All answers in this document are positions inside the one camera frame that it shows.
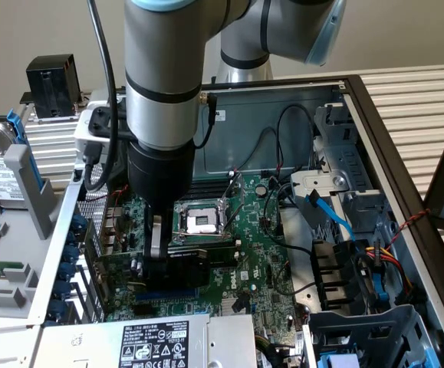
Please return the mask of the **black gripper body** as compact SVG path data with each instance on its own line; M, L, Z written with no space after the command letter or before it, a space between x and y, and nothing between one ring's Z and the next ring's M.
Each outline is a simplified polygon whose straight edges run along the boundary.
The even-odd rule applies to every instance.
M165 211L183 197L192 184L195 145L157 150L139 143L127 148L130 188L154 211Z

